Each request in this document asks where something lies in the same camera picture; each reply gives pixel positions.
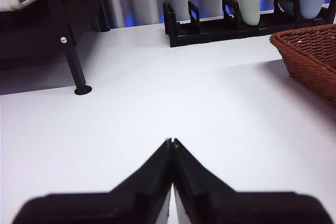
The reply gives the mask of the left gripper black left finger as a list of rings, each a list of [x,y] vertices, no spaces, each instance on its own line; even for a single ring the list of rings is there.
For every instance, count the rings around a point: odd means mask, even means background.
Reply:
[[[49,194],[23,204],[14,223],[167,223],[172,140],[104,193]]]

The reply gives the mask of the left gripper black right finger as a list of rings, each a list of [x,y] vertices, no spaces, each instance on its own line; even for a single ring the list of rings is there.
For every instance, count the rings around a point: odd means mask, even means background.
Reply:
[[[172,142],[174,193],[180,223],[331,223],[316,198],[291,191],[238,192]]]

